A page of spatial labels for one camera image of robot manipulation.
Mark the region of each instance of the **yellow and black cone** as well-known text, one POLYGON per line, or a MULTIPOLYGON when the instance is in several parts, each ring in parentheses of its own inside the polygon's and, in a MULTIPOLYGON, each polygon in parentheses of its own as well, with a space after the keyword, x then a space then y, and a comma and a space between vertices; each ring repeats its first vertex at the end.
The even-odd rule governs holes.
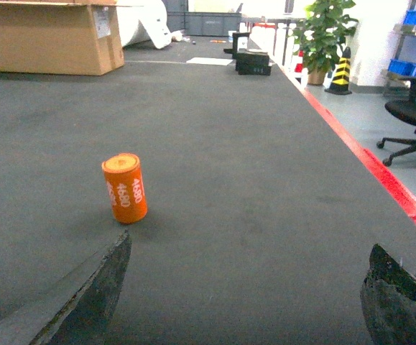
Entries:
POLYGON ((351 91, 348 89, 350 82, 350 58, 351 50, 347 47, 342 54, 334 78, 332 78, 331 85, 325 89, 325 92, 333 93, 334 95, 349 95, 351 91))

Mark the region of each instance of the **green leaves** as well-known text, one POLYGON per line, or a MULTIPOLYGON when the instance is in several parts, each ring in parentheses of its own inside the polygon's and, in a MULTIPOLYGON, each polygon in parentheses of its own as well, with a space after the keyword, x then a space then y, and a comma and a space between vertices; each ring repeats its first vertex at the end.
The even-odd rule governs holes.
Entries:
POLYGON ((353 0, 315 0, 305 8, 308 17, 292 35, 303 51, 303 65, 309 73, 335 69, 340 60, 338 49, 343 51, 346 37, 354 35, 353 24, 358 22, 343 11, 355 5, 353 0))

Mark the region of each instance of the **chair wheel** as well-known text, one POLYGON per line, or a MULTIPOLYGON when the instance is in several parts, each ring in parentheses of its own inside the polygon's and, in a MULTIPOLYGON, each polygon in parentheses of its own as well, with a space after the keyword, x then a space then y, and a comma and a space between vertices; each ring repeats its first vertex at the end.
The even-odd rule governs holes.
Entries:
POLYGON ((392 164, 392 159, 391 158, 385 158, 384 160, 382 160, 382 163, 385 167, 389 167, 392 164))

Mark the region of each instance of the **orange can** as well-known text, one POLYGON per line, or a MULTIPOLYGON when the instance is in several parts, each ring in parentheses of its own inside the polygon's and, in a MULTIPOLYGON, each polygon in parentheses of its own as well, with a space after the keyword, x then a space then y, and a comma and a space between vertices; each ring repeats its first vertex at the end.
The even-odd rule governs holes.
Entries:
POLYGON ((117 221, 134 223, 147 214, 139 157, 120 153, 102 163, 108 196, 117 221))

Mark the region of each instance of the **chair base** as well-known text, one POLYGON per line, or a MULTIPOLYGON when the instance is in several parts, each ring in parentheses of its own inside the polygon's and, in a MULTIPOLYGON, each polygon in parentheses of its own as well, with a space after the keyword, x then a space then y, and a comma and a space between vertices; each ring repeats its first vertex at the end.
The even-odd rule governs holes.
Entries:
POLYGON ((416 152, 416 139, 383 138, 381 141, 377 142, 377 147, 383 149, 385 142, 398 142, 400 144, 409 145, 409 147, 401 149, 400 151, 391 154, 388 158, 385 158, 382 162, 387 167, 392 164, 393 158, 416 152))

